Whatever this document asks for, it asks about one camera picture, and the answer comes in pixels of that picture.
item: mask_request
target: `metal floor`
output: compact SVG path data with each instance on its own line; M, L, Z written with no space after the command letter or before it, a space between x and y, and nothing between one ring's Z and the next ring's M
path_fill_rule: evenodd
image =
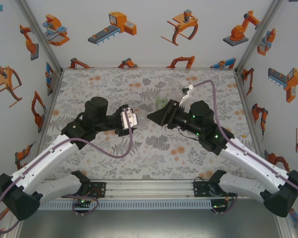
M215 217L209 210L38 211L25 220L19 238L279 238L275 216L257 202L240 199Z

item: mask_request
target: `white wall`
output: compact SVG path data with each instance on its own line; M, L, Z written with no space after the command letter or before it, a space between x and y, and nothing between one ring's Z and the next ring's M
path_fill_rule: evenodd
M19 25L28 27L25 18L19 11L15 1L0 0L3 11L0 12L0 65L10 66L19 75L22 86L15 90L22 100L9 108L15 100L7 90L0 92L0 175L8 175L16 171L14 153L25 149L33 141L40 141L41 134L37 132L34 116L31 112L31 102L36 90L47 109L52 95L47 96L45 68L48 61L42 47L39 48L39 58L30 60L30 52L25 46L25 37L20 33ZM34 43L37 39L29 33ZM13 86L17 85L12 77ZM43 109L37 103L36 110L42 114ZM29 162L35 157L38 143L31 150L31 155L25 160Z
M286 102L286 92L268 79L268 68L287 75L295 67L298 70L298 2L285 1L268 30L276 28L276 38L266 56L255 52L246 69L254 68L253 91L248 99L251 105L258 103L269 114L263 147L269 153L283 156L291 170L298 171L296 153L296 128L298 128L298 86L292 102ZM245 83L248 90L249 80ZM258 133L260 120L257 122ZM294 205L298 212L298 199Z
M223 38L243 22L243 15L250 10L261 20L271 0L28 0L36 20L42 24L47 14L57 17L67 28L70 40L62 46L52 46L62 67L70 65L71 58L95 67L118 67L122 60L131 58L138 66L166 67L174 58L195 55L193 67L210 67L230 58L242 57L250 40L230 46ZM167 23L173 17L190 9L198 18L199 29L189 41L178 36L179 46L164 40L172 38L174 27ZM127 33L110 37L98 46L88 38L109 26L108 14L120 11L137 25L137 34ZM245 35L251 39L255 29L249 25Z

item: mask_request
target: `floral tablecloth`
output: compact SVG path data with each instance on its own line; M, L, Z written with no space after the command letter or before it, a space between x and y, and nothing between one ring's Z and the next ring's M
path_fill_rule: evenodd
M164 94L172 99L182 81L195 84L207 79L212 79L216 85L222 126L253 149L233 71L140 68L66 70L44 148L67 123L84 111L85 102L92 97L101 96L109 101L108 115L123 104L129 104L137 113L151 113L156 110L156 98ZM210 84L194 88L192 96L184 103L185 110L199 100L204 100L213 109ZM209 178L218 169L247 177L244 170L207 152L197 141L181 136L177 129L161 128L147 120L134 131L133 140L130 154L123 159L107 157L85 146L48 178L59 179L71 171L81 170L90 179L193 179L197 176ZM129 137L118 137L113 131L107 131L97 134L92 142L112 154L122 155L128 147Z

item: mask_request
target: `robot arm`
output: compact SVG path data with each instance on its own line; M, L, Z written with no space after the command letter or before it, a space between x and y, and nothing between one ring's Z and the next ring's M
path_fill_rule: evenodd
M248 196L263 202L265 207L275 215L287 216L298 196L298 191L280 177L282 176L298 186L298 172L287 173L287 171L275 167L245 147L237 138L234 138L232 133L222 127L227 138L236 147L229 143L214 122L214 112L204 101L193 103L189 113L186 113L179 102L170 100L164 108L148 114L147 118L160 126L166 125L169 129L180 127L182 130L196 134L198 142L207 151L234 162L255 178L235 177L218 170L209 180L210 189L214 194L224 191ZM273 168L277 175L267 167Z
M27 219L41 204L55 198L68 194L84 196L88 193L90 180L80 171L72 172L58 180L42 182L70 155L86 145L82 141L71 141L71 138L90 142L95 139L97 133L102 131L114 130L118 136L124 136L135 130L132 127L137 125L137 118L128 105L121 106L113 115L108 116L107 106L108 101L105 98L92 98L86 102L85 112L80 113L74 121L67 124L61 130L61 135L40 155L11 176L0 175L0 196L8 186L16 183L2 201L18 220Z

